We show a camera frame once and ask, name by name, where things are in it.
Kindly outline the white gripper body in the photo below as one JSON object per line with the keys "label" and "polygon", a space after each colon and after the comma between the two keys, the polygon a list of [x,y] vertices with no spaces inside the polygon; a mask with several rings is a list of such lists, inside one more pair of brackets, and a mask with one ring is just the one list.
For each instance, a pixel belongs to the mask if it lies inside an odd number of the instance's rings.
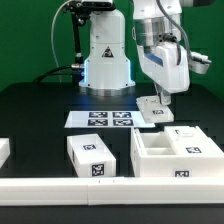
{"label": "white gripper body", "polygon": [[175,43],[165,42],[156,46],[152,53],[145,53],[143,46],[137,47],[143,73],[170,94],[184,92],[190,84],[187,53],[183,47],[180,50],[181,60],[177,64],[178,50]]}

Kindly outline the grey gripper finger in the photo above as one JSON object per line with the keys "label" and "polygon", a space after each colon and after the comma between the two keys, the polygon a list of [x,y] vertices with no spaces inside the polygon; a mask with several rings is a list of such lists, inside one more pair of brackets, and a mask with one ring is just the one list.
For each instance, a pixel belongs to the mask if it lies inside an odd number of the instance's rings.
{"label": "grey gripper finger", "polygon": [[160,90],[160,103],[164,106],[171,104],[171,94],[164,89]]}

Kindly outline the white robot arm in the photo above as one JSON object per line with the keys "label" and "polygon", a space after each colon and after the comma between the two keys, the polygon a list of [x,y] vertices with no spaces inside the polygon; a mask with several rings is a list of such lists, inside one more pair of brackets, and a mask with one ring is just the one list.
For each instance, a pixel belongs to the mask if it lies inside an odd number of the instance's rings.
{"label": "white robot arm", "polygon": [[[173,93],[189,88],[189,72],[207,72],[211,61],[190,50],[181,27],[184,7],[208,6],[215,0],[131,0],[132,35],[140,67],[156,86],[159,102],[171,103]],[[119,11],[101,8],[106,0],[82,0],[91,10],[90,55],[80,85],[98,93],[128,88],[130,65],[124,54],[124,18]]]}

